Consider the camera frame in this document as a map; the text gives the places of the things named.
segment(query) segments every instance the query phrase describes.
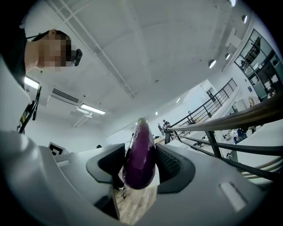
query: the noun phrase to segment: air conditioning vent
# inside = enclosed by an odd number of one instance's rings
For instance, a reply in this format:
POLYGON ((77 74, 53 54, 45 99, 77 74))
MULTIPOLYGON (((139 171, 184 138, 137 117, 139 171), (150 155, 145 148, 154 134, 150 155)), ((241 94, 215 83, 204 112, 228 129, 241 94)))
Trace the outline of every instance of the air conditioning vent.
POLYGON ((72 103, 72 104, 77 104, 79 102, 78 98, 72 97, 58 89, 53 89, 52 90, 52 96, 59 98, 60 100, 66 101, 68 103, 72 103))

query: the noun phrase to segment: wooden handrail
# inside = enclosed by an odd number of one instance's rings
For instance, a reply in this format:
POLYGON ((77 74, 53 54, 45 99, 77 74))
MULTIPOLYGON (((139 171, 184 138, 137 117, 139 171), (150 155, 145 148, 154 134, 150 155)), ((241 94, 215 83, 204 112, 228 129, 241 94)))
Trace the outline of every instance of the wooden handrail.
POLYGON ((168 128, 171 131, 215 131, 247 128, 283 119, 283 92, 264 102, 215 120, 168 128))

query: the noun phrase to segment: ceiling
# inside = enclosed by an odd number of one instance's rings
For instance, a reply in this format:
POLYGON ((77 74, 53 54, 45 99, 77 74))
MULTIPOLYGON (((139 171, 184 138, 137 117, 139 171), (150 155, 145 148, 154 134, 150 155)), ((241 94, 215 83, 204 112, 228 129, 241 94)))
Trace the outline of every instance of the ceiling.
MULTIPOLYGON (((251 10, 227 0, 48 0, 37 6, 43 28, 66 30, 82 49, 78 67, 60 72, 34 69, 30 77, 45 84, 47 101, 53 87, 81 103, 106 111, 101 120, 114 130, 152 115, 225 64, 225 43, 232 28, 242 39, 251 10), (217 64, 208 68, 208 61, 217 64)), ((30 21, 39 15, 31 16, 30 21)))

